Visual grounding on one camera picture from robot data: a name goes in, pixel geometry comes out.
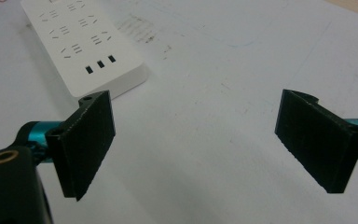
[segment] white table surface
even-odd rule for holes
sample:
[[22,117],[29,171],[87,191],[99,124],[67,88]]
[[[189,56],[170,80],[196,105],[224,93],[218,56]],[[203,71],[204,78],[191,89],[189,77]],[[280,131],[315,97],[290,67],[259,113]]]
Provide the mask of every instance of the white table surface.
[[[55,223],[358,223],[358,162],[327,194],[274,133],[282,89],[358,118],[358,14],[323,0],[98,0],[149,72],[113,101],[117,136],[76,203],[39,174]],[[0,149],[68,97],[19,0],[0,3]]]

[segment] screw hole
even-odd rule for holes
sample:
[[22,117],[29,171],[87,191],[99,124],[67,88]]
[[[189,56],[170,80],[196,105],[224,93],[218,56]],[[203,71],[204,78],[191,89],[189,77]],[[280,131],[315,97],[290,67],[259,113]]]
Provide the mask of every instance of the screw hole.
[[12,161],[19,155],[19,151],[17,150],[7,150],[0,152],[0,164]]

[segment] power outlet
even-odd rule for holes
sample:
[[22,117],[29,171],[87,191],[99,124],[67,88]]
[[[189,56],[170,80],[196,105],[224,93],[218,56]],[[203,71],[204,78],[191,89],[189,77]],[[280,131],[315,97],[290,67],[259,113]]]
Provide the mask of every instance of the power outlet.
[[22,0],[69,92],[112,98],[147,79],[143,60],[92,0]]

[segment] black rubber pad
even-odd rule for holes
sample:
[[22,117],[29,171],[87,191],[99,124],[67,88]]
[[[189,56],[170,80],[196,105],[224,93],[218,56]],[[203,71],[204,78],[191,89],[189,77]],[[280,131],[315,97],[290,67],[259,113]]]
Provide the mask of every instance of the black rubber pad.
[[87,192],[116,134],[108,91],[79,100],[80,108],[46,134],[65,197]]
[[358,160],[357,125],[311,95],[283,90],[275,133],[328,193],[344,192]]

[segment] usb port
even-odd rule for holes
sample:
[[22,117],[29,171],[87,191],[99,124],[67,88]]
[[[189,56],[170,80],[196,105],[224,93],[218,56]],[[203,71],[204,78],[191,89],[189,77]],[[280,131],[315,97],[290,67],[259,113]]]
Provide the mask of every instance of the usb port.
[[100,68],[103,68],[103,67],[104,67],[103,62],[101,62],[101,61],[98,61],[97,64],[100,65]]
[[112,55],[109,55],[108,58],[112,63],[116,61],[116,59]]
[[86,70],[87,70],[87,72],[88,72],[89,74],[93,73],[93,71],[92,71],[92,69],[91,69],[90,66],[87,66],[87,67],[86,67]]

